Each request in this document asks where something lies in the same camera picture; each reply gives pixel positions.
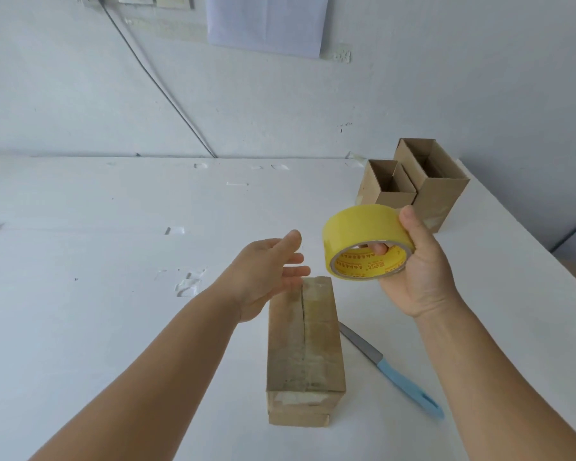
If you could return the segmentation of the person's right hand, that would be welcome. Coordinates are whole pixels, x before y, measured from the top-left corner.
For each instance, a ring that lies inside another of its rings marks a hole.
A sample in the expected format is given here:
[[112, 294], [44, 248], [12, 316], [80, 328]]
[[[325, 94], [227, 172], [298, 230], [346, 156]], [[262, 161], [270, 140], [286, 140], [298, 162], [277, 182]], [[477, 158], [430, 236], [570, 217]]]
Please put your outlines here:
[[383, 277], [378, 283], [389, 299], [413, 318], [465, 305], [447, 256], [433, 234], [429, 255], [414, 251], [400, 272]]

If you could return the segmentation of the person's left hand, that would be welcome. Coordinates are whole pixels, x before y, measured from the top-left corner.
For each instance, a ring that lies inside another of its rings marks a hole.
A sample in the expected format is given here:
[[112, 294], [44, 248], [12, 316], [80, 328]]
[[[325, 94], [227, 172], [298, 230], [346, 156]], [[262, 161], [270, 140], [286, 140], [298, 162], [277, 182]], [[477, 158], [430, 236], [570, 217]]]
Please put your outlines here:
[[283, 267], [304, 265], [303, 254], [275, 257], [257, 249], [258, 241], [244, 247], [212, 286], [240, 323], [254, 319], [277, 294], [299, 289], [306, 278], [283, 278]]

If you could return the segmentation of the yellow packing tape roll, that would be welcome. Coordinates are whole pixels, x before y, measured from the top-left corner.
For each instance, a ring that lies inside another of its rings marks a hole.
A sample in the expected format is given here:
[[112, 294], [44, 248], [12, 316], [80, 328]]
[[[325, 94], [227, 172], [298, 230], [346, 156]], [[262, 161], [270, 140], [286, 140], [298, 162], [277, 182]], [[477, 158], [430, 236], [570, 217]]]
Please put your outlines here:
[[415, 251], [396, 210], [379, 204], [338, 212], [324, 225], [322, 238], [327, 271], [350, 281], [392, 276]]

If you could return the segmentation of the person's right forearm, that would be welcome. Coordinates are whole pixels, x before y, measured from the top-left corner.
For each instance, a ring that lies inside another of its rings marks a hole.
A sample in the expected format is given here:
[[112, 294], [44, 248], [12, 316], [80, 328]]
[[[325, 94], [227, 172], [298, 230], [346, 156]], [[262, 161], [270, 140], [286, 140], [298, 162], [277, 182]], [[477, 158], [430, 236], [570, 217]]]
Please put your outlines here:
[[470, 461], [576, 461], [576, 432], [461, 297], [427, 303], [414, 318]]

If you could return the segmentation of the person's left forearm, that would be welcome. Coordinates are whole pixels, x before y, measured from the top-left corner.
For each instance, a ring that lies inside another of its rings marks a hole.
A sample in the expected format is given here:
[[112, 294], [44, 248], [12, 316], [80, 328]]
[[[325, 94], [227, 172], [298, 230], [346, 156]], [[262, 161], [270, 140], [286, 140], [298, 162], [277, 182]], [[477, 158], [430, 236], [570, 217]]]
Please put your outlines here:
[[239, 320], [207, 288], [29, 461], [172, 461]]

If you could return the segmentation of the large open cardboard box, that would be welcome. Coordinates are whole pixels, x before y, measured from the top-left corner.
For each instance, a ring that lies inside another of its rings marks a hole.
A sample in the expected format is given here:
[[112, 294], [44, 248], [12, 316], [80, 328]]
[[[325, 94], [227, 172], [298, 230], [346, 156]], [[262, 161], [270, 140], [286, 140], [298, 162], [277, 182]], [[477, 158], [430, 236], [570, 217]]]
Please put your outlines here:
[[394, 160], [401, 163], [416, 189], [413, 208], [437, 233], [470, 178], [435, 139], [400, 138]]

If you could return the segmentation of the small open cardboard box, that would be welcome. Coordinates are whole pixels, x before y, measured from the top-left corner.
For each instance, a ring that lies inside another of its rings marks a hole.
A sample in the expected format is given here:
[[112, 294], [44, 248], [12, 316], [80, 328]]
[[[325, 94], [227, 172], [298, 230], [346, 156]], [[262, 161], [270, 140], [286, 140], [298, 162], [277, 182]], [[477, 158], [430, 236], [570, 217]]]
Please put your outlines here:
[[399, 210], [411, 205], [416, 196], [417, 190], [400, 162], [369, 160], [355, 204], [379, 204]]

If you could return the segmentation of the closed taped cardboard box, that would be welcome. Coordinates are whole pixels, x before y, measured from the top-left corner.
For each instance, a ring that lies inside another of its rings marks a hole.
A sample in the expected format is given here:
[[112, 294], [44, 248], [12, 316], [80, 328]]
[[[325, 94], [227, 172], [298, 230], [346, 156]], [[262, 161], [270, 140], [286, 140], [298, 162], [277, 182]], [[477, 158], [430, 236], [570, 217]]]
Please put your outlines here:
[[321, 428], [346, 393], [330, 277], [308, 277], [268, 307], [267, 411], [275, 426]]

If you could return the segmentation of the white paper sheet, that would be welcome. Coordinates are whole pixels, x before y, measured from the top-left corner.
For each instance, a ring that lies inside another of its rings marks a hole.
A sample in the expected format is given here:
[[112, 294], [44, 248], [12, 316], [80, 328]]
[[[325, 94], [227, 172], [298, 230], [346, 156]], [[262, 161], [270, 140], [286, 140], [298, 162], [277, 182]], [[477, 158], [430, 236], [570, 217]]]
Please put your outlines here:
[[205, 0], [215, 46], [317, 59], [329, 0]]

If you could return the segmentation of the blue handled knife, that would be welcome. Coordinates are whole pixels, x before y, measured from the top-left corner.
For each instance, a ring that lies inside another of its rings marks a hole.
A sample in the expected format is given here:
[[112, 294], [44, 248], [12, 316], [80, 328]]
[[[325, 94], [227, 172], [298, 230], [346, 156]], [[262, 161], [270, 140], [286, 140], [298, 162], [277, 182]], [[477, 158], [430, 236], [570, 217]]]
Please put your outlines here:
[[369, 359], [391, 383], [399, 388], [401, 392], [407, 395], [407, 397], [415, 402], [423, 411], [438, 420], [445, 419], [445, 412], [442, 407], [415, 382], [393, 368], [385, 359], [384, 355], [372, 344], [342, 322], [339, 322], [339, 329], [340, 333], [342, 333], [361, 354]]

